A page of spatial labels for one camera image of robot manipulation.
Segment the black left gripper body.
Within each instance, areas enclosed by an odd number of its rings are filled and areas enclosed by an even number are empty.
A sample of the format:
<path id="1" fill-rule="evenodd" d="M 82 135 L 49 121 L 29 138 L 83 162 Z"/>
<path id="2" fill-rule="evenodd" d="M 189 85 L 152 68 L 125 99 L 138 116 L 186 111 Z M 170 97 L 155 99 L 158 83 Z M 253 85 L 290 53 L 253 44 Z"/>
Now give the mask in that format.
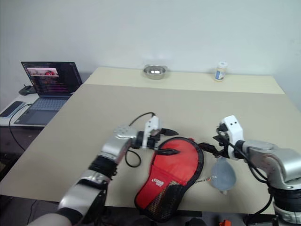
<path id="1" fill-rule="evenodd" d="M 148 148 L 158 150 L 158 143 L 161 137 L 161 129 L 153 129 L 148 137 Z"/>

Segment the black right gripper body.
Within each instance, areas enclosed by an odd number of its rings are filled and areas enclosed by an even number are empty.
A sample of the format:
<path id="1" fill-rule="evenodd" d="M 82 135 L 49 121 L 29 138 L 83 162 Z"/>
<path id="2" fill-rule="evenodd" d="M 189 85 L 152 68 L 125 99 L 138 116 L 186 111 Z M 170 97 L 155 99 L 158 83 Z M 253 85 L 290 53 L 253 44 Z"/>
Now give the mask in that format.
<path id="1" fill-rule="evenodd" d="M 220 151 L 216 150 L 214 156 L 216 158 L 218 157 L 229 158 L 230 156 L 228 153 L 228 148 L 229 148 L 230 139 L 226 127 L 219 126 L 216 129 L 216 133 L 217 135 L 214 136 L 213 139 L 216 140 L 219 143 L 219 146 L 222 147 L 223 149 Z"/>

